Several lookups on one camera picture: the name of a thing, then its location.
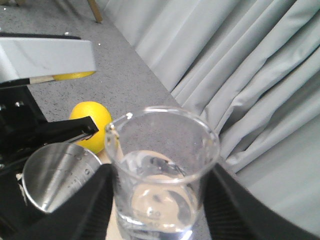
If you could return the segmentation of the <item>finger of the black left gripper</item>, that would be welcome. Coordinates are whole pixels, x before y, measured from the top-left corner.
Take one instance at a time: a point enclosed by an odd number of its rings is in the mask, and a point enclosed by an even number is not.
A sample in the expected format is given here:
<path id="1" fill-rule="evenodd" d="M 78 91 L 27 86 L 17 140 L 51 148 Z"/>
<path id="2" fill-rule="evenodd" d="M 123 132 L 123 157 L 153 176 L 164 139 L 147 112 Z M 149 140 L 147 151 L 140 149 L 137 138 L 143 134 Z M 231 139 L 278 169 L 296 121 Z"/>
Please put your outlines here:
<path id="1" fill-rule="evenodd" d="M 99 129 L 90 116 L 72 120 L 41 121 L 35 117 L 19 119 L 14 151 L 39 148 L 47 144 L 77 142 L 96 134 Z"/>

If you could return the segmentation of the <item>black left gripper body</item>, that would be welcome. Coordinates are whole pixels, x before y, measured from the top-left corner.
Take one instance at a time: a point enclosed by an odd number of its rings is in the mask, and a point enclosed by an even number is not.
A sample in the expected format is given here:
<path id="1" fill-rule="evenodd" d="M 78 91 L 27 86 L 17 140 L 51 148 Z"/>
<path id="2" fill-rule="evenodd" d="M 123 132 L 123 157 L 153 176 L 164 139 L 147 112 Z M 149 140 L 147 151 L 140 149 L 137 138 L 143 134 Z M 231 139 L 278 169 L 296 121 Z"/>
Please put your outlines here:
<path id="1" fill-rule="evenodd" d="M 40 133 L 48 121 L 27 86 L 0 90 L 0 185 L 13 182 L 35 150 L 48 144 Z"/>

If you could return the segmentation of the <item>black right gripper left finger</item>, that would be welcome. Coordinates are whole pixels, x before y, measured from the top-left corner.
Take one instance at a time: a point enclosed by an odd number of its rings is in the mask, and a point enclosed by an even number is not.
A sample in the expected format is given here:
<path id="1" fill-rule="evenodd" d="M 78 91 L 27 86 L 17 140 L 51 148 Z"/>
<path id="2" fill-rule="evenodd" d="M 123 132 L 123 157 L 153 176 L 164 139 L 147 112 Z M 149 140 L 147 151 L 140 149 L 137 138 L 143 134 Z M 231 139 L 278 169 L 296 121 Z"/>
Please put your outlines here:
<path id="1" fill-rule="evenodd" d="M 0 177 L 2 240 L 104 240 L 113 205 L 112 168 L 103 164 L 52 213 L 26 205 L 13 173 Z"/>

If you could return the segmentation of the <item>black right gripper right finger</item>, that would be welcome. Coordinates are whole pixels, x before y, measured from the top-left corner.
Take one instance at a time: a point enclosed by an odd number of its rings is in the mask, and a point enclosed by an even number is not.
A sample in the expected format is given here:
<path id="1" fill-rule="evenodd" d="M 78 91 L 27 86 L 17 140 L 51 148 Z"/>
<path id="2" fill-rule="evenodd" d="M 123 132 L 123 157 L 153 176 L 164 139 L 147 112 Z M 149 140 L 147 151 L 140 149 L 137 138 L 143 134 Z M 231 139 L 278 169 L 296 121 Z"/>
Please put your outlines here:
<path id="1" fill-rule="evenodd" d="M 221 164 L 209 172 L 204 212 L 213 240 L 317 240 L 255 198 Z"/>

